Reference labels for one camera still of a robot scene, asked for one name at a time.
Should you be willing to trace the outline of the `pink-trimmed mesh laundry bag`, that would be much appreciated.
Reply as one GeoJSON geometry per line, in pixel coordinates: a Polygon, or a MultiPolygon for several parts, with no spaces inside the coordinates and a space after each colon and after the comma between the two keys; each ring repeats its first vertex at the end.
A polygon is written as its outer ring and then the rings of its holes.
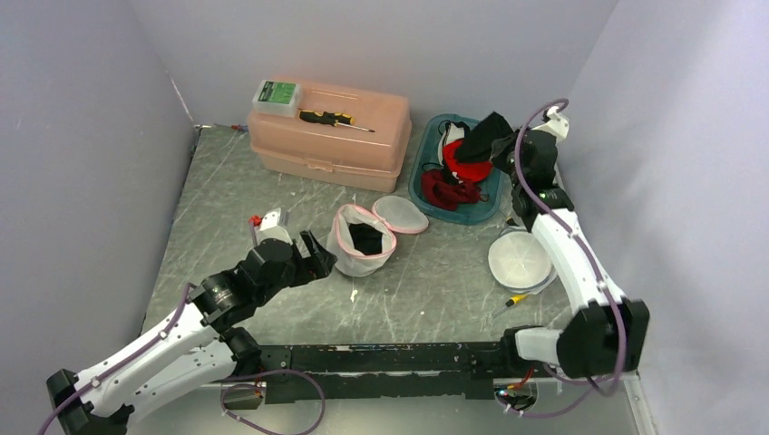
{"type": "Polygon", "coordinates": [[[326,250],[336,256],[341,274],[365,277],[389,260],[399,234],[417,235],[428,226],[427,216],[406,198],[384,196],[370,208],[345,204],[334,216],[326,250]]]}

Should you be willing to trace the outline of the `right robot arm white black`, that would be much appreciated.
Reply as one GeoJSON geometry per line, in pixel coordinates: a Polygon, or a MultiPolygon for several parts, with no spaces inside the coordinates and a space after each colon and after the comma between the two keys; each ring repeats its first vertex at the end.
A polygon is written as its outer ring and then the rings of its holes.
{"type": "Polygon", "coordinates": [[[569,195],[555,181],[558,136],[521,128],[512,137],[507,162],[513,209],[550,258],[567,292],[571,318],[561,329],[506,330],[501,367],[521,376],[540,363],[609,396],[622,375],[638,367],[649,309],[626,296],[582,233],[569,195]]]}

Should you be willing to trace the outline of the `white mesh laundry bag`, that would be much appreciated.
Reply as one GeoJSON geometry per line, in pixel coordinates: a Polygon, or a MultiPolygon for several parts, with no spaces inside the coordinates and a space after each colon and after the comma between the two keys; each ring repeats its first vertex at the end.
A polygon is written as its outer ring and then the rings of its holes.
{"type": "Polygon", "coordinates": [[[549,255],[523,227],[506,227],[491,243],[487,264],[495,281],[516,295],[536,295],[557,277],[549,255]]]}

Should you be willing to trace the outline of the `black bra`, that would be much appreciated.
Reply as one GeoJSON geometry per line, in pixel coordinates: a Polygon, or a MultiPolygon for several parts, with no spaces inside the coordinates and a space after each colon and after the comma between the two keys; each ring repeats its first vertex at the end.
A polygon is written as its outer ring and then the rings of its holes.
{"type": "Polygon", "coordinates": [[[466,133],[454,157],[460,163],[491,163],[494,168],[510,172],[510,155],[519,129],[494,111],[466,133]]]}
{"type": "Polygon", "coordinates": [[[348,225],[348,231],[355,250],[365,256],[375,256],[383,253],[383,233],[366,223],[348,225]]]}

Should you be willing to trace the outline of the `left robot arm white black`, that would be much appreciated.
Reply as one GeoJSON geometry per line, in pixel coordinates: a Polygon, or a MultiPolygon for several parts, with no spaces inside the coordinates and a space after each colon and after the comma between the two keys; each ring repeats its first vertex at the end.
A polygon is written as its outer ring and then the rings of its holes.
{"type": "Polygon", "coordinates": [[[280,290],[330,275],[336,256],[309,231],[303,256],[289,236],[267,237],[231,269],[188,284],[176,307],[149,331],[88,369],[46,381],[53,405],[39,433],[124,434],[202,384],[253,378],[261,350],[240,322],[280,290]]]}

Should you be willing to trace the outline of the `bright red bra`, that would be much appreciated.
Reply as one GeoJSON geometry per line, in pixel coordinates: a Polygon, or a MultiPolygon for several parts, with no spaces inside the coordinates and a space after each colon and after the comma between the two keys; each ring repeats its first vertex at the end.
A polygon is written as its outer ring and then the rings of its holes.
{"type": "Polygon", "coordinates": [[[488,160],[481,162],[464,162],[457,158],[458,149],[463,145],[463,140],[455,140],[443,146],[443,166],[448,173],[459,182],[477,184],[489,177],[494,169],[488,160]]]}

